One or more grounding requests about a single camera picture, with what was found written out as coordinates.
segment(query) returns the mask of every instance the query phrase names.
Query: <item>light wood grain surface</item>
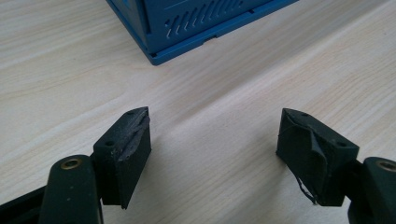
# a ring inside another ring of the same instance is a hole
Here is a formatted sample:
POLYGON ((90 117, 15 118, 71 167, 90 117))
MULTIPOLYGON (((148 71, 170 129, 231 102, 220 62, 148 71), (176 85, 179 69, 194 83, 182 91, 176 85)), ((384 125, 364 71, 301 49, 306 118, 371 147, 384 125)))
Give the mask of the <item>light wood grain surface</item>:
POLYGON ((0 56, 0 203, 144 105, 153 150, 106 223, 347 223, 276 157, 283 107, 396 161, 393 0, 302 0, 161 66, 105 0, 3 0, 0 56))

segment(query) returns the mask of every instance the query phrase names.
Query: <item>blue crate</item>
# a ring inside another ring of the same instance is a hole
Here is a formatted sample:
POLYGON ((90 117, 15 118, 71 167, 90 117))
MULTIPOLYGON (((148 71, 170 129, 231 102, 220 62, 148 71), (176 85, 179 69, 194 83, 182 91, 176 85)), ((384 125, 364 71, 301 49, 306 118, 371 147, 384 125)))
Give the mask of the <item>blue crate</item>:
POLYGON ((298 0, 107 0, 152 64, 298 0))

